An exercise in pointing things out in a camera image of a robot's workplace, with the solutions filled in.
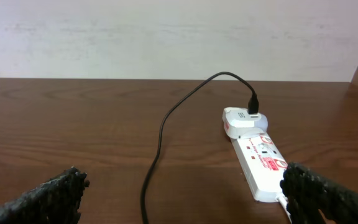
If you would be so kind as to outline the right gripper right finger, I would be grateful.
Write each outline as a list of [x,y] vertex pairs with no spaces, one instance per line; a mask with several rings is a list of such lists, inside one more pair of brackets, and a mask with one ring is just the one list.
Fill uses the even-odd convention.
[[358,223],[358,194],[299,163],[288,164],[280,187],[294,224]]

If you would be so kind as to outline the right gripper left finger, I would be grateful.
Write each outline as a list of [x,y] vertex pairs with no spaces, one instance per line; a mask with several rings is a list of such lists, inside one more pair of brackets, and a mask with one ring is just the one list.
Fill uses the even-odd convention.
[[0,206],[0,224],[77,224],[87,173],[71,167]]

